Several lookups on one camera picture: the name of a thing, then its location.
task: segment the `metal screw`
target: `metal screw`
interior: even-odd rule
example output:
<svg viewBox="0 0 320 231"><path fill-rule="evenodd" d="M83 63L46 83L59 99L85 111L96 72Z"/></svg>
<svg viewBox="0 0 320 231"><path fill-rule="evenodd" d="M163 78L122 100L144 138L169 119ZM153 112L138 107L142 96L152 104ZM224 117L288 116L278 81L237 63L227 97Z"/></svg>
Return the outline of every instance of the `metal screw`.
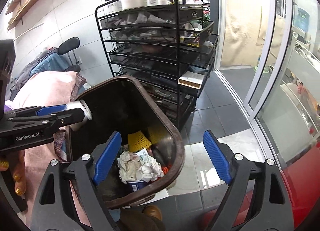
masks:
<svg viewBox="0 0 320 231"><path fill-rule="evenodd" d="M52 166L56 166L56 165L58 164L58 160L57 160L57 159L54 159L54 160L52 160L52 161L50 162L50 164L51 164Z"/></svg>
<svg viewBox="0 0 320 231"><path fill-rule="evenodd" d="M84 154L84 155L82 155L82 156L81 156L81 159L82 159L83 161L89 160L89 159L90 159L90 154Z"/></svg>
<svg viewBox="0 0 320 231"><path fill-rule="evenodd" d="M275 161L273 159L267 159L267 164L273 165Z"/></svg>
<svg viewBox="0 0 320 231"><path fill-rule="evenodd" d="M243 155L242 154L235 154L235 159L238 161L241 161L243 159Z"/></svg>

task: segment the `white door frame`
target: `white door frame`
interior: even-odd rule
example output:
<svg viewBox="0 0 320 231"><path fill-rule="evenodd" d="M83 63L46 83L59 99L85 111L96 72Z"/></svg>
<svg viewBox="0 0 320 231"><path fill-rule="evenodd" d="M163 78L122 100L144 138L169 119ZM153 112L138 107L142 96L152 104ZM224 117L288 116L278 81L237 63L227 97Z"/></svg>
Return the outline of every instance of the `white door frame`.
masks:
<svg viewBox="0 0 320 231"><path fill-rule="evenodd" d="M213 69L220 69L222 51L223 51L223 43L226 32L226 0L219 0L219 23L218 23L218 45L217 45L217 55L214 60Z"/></svg>
<svg viewBox="0 0 320 231"><path fill-rule="evenodd" d="M243 102L243 105L249 114L252 113L252 109L249 105L249 102L250 102L250 100L256 90L256 87L259 83L260 77L262 76L262 72L263 72L264 67L266 65L266 62L267 62L267 58L268 58L271 43L272 43L275 23L276 23L276 0L270 0L268 27L267 27L267 32L266 32L266 39L265 39L265 42L264 42L263 48L262 48L260 62L258 64L257 71L254 74L254 78L253 78L252 83L250 85L249 91L248 91L248 93L244 99L244 102Z"/></svg>
<svg viewBox="0 0 320 231"><path fill-rule="evenodd" d="M292 28L292 18L293 18L293 0L286 0L287 3L287 12L286 12L286 18L285 18L285 23L284 23L284 33L283 33L283 37L282 37L282 41L281 41L281 45L280 45L280 49L279 49L279 53L278 53L278 57L274 66L274 69L271 73L271 76L269 78L269 81L256 105L256 107L254 108L254 110L249 113L250 118L249 120L252 121L256 115L258 114L258 112L260 111L261 107L263 106L265 100L267 99L275 81L276 78L279 74L279 71L281 69L282 63L284 61L284 57L286 55L287 52L287 48L288 48L288 43L289 43L289 39L290 39L290 33L291 33L291 28ZM250 107L249 104L247 104L246 109L250 109L252 110L252 108Z"/></svg>

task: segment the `gold nail polish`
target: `gold nail polish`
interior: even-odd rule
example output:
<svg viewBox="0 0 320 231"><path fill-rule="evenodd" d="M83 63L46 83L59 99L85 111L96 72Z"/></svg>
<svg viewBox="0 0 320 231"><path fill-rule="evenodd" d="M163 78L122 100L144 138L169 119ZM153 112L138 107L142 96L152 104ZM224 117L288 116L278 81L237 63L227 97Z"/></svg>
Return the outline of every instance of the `gold nail polish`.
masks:
<svg viewBox="0 0 320 231"><path fill-rule="evenodd" d="M0 161L0 167L5 168L5 169L9 168L9 162Z"/></svg>
<svg viewBox="0 0 320 231"><path fill-rule="evenodd" d="M14 181L19 181L20 180L20 175L19 174L15 174L13 176Z"/></svg>
<svg viewBox="0 0 320 231"><path fill-rule="evenodd" d="M17 189L16 189L16 194L17 194L18 196L21 196L21 195L22 195L22 190L21 190L20 188L17 188Z"/></svg>

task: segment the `metal drawer cart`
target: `metal drawer cart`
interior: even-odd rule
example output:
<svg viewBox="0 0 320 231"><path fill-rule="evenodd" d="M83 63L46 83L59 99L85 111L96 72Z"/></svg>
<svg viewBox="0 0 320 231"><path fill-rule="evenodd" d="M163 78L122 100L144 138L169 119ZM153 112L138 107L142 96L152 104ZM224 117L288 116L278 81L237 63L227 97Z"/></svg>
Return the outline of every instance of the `metal drawer cart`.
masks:
<svg viewBox="0 0 320 231"><path fill-rule="evenodd" d="M95 11L112 75L137 78L172 123L182 129L213 68L218 40L212 33L214 22L204 22L203 5L178 4L178 0L98 17L117 1L108 1ZM109 42L113 42L112 51L107 51ZM199 89L178 84L186 71L204 75Z"/></svg>

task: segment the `plastic cup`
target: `plastic cup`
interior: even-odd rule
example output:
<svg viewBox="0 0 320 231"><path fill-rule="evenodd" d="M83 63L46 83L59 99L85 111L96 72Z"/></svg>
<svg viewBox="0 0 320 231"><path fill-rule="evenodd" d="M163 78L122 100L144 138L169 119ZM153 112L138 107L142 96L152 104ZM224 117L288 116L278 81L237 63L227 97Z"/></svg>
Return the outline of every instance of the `plastic cup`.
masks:
<svg viewBox="0 0 320 231"><path fill-rule="evenodd" d="M145 186L148 185L148 182L145 182L144 180L127 180L127 183L130 186L132 192L135 192L139 189L143 189Z"/></svg>

